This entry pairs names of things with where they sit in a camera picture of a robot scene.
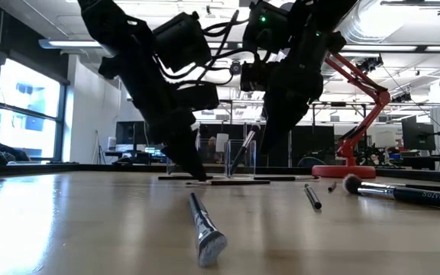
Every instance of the ceiling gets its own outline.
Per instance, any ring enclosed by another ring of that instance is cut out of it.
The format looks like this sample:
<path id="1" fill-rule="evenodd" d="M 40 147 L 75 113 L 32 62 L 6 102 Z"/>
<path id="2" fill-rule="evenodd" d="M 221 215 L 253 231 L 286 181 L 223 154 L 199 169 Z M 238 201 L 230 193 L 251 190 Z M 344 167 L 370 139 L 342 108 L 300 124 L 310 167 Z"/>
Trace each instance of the ceiling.
<path id="1" fill-rule="evenodd" d="M 228 21 L 235 9 L 240 10 L 239 20 L 248 17 L 248 9 L 239 8 L 239 0 L 213 1 L 116 0 L 125 12 L 145 20 L 151 29 L 181 11 L 188 13 L 197 11 L 200 14 L 200 23 L 204 28 L 211 24 Z M 211 5 L 211 15 L 207 16 L 206 4 L 203 3 Z M 272 0 L 271 3 L 280 6 L 284 1 Z M 2 0 L 1 7 L 51 40 L 91 40 L 81 19 L 76 0 Z M 440 8 L 388 7 L 381 6 L 380 0 L 361 0 L 359 5 L 340 24 L 339 30 L 351 44 L 368 44 L 368 41 L 382 44 L 440 44 L 438 11 Z M 228 41 L 240 42 L 244 28 L 244 25 L 234 27 Z M 216 39 L 209 37 L 209 41 L 219 39 L 221 37 Z M 72 50 L 70 53 L 79 54 L 81 62 L 94 71 L 97 71 L 101 57 L 106 55 L 106 52 L 101 49 L 78 49 Z M 252 57 L 249 53 L 242 53 L 232 58 L 249 61 Z M 353 62 L 362 58 L 349 57 Z M 415 100 L 425 101 L 425 96 L 429 93 L 429 83 L 440 77 L 440 54 L 382 53 L 382 58 L 386 70 L 379 68 L 369 76 L 390 91 L 399 90 L 399 86 L 403 86 L 405 89 L 410 86 L 412 97 Z M 231 59 L 223 60 L 222 65 L 229 66 Z M 348 84 L 326 64 L 322 71 L 325 75 L 330 75 L 330 79 L 325 82 L 325 90 L 321 100 L 369 101 L 369 98 L 361 90 Z M 225 76 L 212 73 L 207 75 L 206 79 L 221 82 Z M 227 87 L 221 89 L 221 97 L 246 98 L 246 94 L 238 91 L 238 85 L 239 78 L 235 77 Z M 261 99 L 262 96 L 263 94 L 259 92 L 251 98 Z"/>

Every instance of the window frame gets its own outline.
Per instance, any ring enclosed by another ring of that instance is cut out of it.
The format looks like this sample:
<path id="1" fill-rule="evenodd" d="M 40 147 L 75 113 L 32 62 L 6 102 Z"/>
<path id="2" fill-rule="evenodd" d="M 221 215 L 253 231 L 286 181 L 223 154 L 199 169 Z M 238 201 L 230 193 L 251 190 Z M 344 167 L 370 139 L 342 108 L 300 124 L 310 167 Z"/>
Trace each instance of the window frame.
<path id="1" fill-rule="evenodd" d="M 0 102 L 0 108 L 21 113 L 23 115 L 30 115 L 35 118 L 42 118 L 42 119 L 48 119 L 51 121 L 56 122 L 56 130 L 55 130 L 55 138 L 54 138 L 54 147 L 53 147 L 53 157 L 32 157 L 32 160 L 35 161 L 44 161 L 44 160 L 50 160 L 50 161 L 61 161 L 62 160 L 62 147 L 63 147 L 63 129 L 64 129 L 64 113 L 66 109 L 66 94 L 67 94 L 67 85 L 66 83 L 63 83 L 61 81 L 58 81 L 57 79 L 51 78 L 54 81 L 57 81 L 60 85 L 60 94 L 59 94 L 59 105 L 57 108 L 57 116 L 53 117 L 50 115 L 45 115 L 40 112 L 31 111 L 25 108 L 20 108 L 14 105 L 9 105 L 6 103 Z"/>

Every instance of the wooden table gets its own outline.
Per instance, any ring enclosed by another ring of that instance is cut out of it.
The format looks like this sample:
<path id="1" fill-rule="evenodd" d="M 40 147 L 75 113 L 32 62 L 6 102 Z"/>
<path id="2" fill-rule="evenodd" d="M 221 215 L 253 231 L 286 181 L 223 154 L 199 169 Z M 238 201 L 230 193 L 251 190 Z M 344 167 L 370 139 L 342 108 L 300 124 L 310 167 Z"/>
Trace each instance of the wooden table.
<path id="1" fill-rule="evenodd" d="M 440 274 L 440 209 L 349 196 L 340 185 L 329 194 L 332 180 L 191 188 L 157 176 L 1 179 L 0 274 Z M 209 269 L 196 262 L 193 191 L 229 242 Z"/>

